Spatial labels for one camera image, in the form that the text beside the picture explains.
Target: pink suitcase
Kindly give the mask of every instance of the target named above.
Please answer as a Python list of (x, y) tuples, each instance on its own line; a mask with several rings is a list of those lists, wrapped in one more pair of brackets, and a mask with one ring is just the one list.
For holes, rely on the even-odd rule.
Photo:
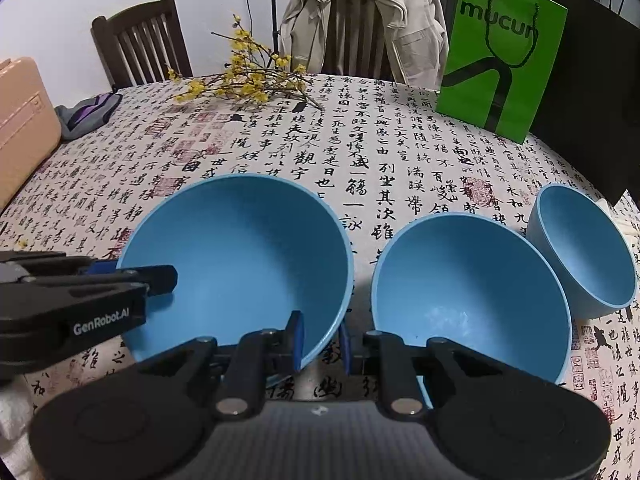
[(60, 131), (34, 60), (0, 60), (0, 212), (56, 149)]

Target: blue plastic bowl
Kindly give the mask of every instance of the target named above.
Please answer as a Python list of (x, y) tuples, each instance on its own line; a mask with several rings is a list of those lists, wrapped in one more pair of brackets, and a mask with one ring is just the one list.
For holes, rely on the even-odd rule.
[(338, 329), (353, 288), (344, 228), (322, 200), (287, 180), (210, 178), (158, 205), (127, 243), (119, 267), (171, 264), (172, 295), (147, 302), (147, 321), (124, 334), (140, 361), (200, 336), (234, 344), (304, 315), (302, 366)]
[(402, 229), (380, 256), (371, 302), (376, 329), (406, 344), (446, 337), (553, 382), (568, 363), (571, 320), (553, 270), (481, 216), (436, 214)]
[(631, 303), (636, 269), (626, 242), (589, 197), (562, 184), (543, 187), (527, 240), (555, 270), (576, 319), (606, 316)]

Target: white cloth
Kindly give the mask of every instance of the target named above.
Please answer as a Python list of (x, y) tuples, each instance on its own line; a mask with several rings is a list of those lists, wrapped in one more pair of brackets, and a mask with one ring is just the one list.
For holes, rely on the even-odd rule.
[[(280, 49), (292, 66), (304, 64), (319, 73), (324, 62), (332, 0), (291, 0), (280, 25)], [(440, 0), (375, 0), (385, 29), (394, 79), (438, 89), (449, 53)]]
[(41, 478), (29, 446), (32, 417), (33, 401), (24, 377), (0, 388), (0, 456), (17, 480)]

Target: round table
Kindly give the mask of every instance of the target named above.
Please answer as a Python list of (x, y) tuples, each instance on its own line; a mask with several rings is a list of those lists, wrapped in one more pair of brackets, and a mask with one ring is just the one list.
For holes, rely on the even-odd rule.
[[(347, 230), (355, 290), (346, 320), (357, 333), (372, 327), (377, 258), (411, 220), (465, 211), (524, 234), (548, 182), (600, 198), (536, 138), (519, 145), (436, 113), (434, 92), (342, 76), (315, 76), (310, 92), (325, 110), (285, 99), (261, 109), (214, 98), (178, 105), (168, 100), (176, 93), (168, 82), (123, 90), (109, 124), (60, 146), (2, 213), (0, 247), (114, 258), (143, 216), (185, 184), (224, 173), (277, 175), (318, 193)], [(628, 194), (613, 216), (640, 224)], [(637, 244), (633, 252), (638, 263)], [(612, 316), (577, 320), (573, 329), (564, 385), (594, 400), (613, 434), (598, 477), (638, 480), (640, 307), (635, 301)], [(131, 362), (118, 338), (30, 374), (34, 404)], [(299, 376), (268, 390), (275, 399), (375, 395), (375, 378), (345, 377), (335, 341)]]

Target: beige jacket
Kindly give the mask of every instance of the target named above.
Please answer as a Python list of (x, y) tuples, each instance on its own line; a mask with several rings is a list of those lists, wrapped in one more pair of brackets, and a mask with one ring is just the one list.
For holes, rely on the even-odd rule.
[[(440, 0), (375, 0), (394, 79), (438, 89), (449, 52)], [(291, 0), (280, 25), (280, 50), (319, 73), (332, 0)]]

